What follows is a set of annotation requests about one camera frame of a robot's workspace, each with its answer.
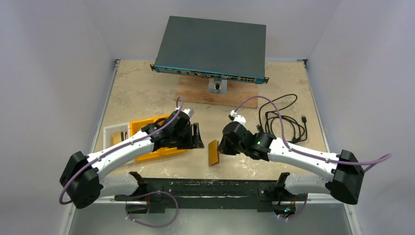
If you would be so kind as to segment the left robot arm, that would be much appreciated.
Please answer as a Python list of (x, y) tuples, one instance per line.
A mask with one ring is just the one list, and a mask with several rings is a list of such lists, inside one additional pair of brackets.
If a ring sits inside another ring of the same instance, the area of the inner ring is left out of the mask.
[(101, 197), (103, 179), (136, 157), (162, 148), (203, 148), (199, 125), (191, 123), (193, 109), (176, 109), (164, 122), (142, 127), (130, 138), (100, 152), (72, 154), (60, 177), (62, 205), (73, 203), (82, 209)]

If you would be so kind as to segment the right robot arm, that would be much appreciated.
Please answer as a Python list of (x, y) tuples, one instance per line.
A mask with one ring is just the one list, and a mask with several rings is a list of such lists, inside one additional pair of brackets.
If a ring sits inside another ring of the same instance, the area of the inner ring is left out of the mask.
[(287, 199), (305, 193), (329, 194), (345, 204), (356, 205), (365, 172), (355, 155), (320, 152), (294, 144), (265, 132), (251, 133), (239, 122), (227, 124), (218, 151), (224, 155), (244, 154), (254, 160), (278, 162), (312, 172), (312, 176), (290, 174), (275, 185), (276, 196)]

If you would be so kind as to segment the tan leather card holder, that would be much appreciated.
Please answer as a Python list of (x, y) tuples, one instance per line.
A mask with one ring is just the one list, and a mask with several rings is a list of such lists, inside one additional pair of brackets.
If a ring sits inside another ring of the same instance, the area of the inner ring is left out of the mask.
[(218, 140), (213, 140), (208, 144), (208, 166), (220, 163), (220, 153), (218, 152)]

